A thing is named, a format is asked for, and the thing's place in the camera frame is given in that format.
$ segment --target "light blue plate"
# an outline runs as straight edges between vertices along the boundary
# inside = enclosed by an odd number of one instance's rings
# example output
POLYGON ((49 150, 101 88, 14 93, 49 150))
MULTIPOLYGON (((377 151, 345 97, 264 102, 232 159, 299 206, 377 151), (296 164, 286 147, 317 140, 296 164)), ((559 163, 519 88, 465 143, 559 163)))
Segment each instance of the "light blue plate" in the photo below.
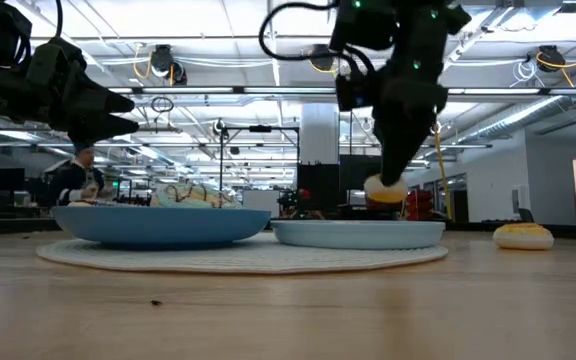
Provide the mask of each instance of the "light blue plate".
POLYGON ((445 228, 444 223, 425 221, 279 220, 271 225, 283 244, 358 250, 435 246, 445 228))
POLYGON ((121 248, 223 246, 256 235, 270 211, 246 209, 59 206, 59 226, 74 236, 121 248))

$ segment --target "ceiling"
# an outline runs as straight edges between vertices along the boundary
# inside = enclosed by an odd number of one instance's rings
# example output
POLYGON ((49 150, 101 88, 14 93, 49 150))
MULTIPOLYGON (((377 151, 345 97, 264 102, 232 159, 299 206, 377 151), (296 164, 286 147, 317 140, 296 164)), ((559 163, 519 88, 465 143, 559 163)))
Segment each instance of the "ceiling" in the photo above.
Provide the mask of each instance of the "ceiling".
MULTIPOLYGON (((56 7, 53 0, 8 1, 33 23, 32 45, 40 45, 55 32, 56 7)), ((167 86, 168 84, 147 72, 147 60, 155 45, 170 44, 174 56, 180 59, 190 86, 321 86, 333 87, 334 76, 316 71, 308 62, 273 62, 261 51, 257 42, 259 26, 269 8, 286 1, 270 0, 63 0, 63 35, 83 51, 89 63, 88 75, 107 87, 167 86)), ((309 1, 324 4, 325 1, 309 1)), ((446 87, 564 87, 560 72, 531 72, 530 65, 520 63, 527 54, 535 55, 540 45, 556 45, 568 63, 576 62, 576 13, 558 12, 562 1, 526 0, 525 8, 517 8, 505 22, 482 33, 481 25, 495 14, 495 1, 462 1, 473 20, 462 32, 451 36, 446 56, 454 56, 455 49, 466 46, 461 56, 446 66, 440 82, 446 87), (529 77, 522 81, 521 70, 529 77)), ((273 21, 273 45, 277 53, 298 54, 311 45, 326 44, 334 26, 335 14, 306 10, 287 10, 273 21)), ((387 52, 366 51, 381 64, 387 52)), ((576 67, 570 69, 574 78, 576 67)), ((166 148, 153 146, 157 156, 149 158, 137 152, 129 154, 124 147, 100 148, 106 160, 130 166, 163 164, 162 158, 181 166, 194 166, 193 176, 203 178, 215 168, 218 171, 218 148, 191 148, 198 143, 214 142, 212 127, 217 119, 227 126, 267 124, 299 126, 301 106, 306 98, 246 98, 243 96, 212 97, 217 106, 205 106, 203 96, 186 96, 170 113, 158 114, 143 101, 143 107, 125 118, 140 123, 142 128, 156 126, 157 132, 139 132, 130 137, 115 139, 115 143, 132 142, 139 149, 141 143, 180 143, 188 147, 166 148)), ((440 115, 442 138, 468 131, 486 118, 511 106, 512 101, 492 99, 451 101, 440 115)), ((370 109, 356 110, 359 122, 353 122, 352 137, 355 144, 372 144, 370 109)), ((341 114, 342 143, 350 134, 349 114, 341 114)), ((36 133, 43 138, 47 133, 36 133)), ((55 139, 59 134, 52 134, 55 139)), ((240 149, 239 155, 226 157, 233 167, 228 170, 228 184, 289 184, 293 170, 290 161, 296 159, 296 149, 286 134, 241 132, 236 143, 281 143, 276 148, 240 149), (244 166, 241 159, 273 159, 244 166)), ((378 148, 365 148, 362 152, 378 153, 378 148)), ((158 176, 176 176, 179 172, 160 172, 153 168, 147 172, 158 176)))

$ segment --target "table surface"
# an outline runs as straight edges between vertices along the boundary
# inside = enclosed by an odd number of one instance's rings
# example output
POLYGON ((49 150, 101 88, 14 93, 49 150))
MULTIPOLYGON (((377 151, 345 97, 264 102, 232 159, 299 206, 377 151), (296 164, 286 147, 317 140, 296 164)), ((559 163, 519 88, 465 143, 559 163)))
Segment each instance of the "table surface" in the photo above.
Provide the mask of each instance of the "table surface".
POLYGON ((0 236, 0 359, 576 359, 576 241, 293 276, 138 274, 51 263, 63 233, 0 236), (152 306, 151 300, 161 306, 152 306))

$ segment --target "ceiling duct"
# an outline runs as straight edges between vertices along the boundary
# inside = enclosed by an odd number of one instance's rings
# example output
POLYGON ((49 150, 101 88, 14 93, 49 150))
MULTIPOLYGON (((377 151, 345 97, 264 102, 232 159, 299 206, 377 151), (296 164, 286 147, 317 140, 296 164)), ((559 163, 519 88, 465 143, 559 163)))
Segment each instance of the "ceiling duct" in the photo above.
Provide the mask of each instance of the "ceiling duct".
POLYGON ((560 95, 532 103, 514 105, 478 123, 473 127, 474 130, 467 131, 459 137, 457 142, 463 144, 481 138, 494 139, 509 135, 528 125, 557 115, 562 109, 566 110, 572 104, 573 100, 570 97, 560 95))

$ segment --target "desk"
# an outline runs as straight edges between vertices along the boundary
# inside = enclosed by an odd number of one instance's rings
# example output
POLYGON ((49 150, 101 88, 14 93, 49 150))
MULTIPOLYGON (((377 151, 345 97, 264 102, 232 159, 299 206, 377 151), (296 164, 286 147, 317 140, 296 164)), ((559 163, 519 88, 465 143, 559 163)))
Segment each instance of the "desk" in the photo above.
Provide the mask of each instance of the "desk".
POLYGON ((283 277, 78 268, 34 255, 62 233, 0 236, 0 359, 576 359, 576 241, 490 236, 448 233, 428 264, 283 277))

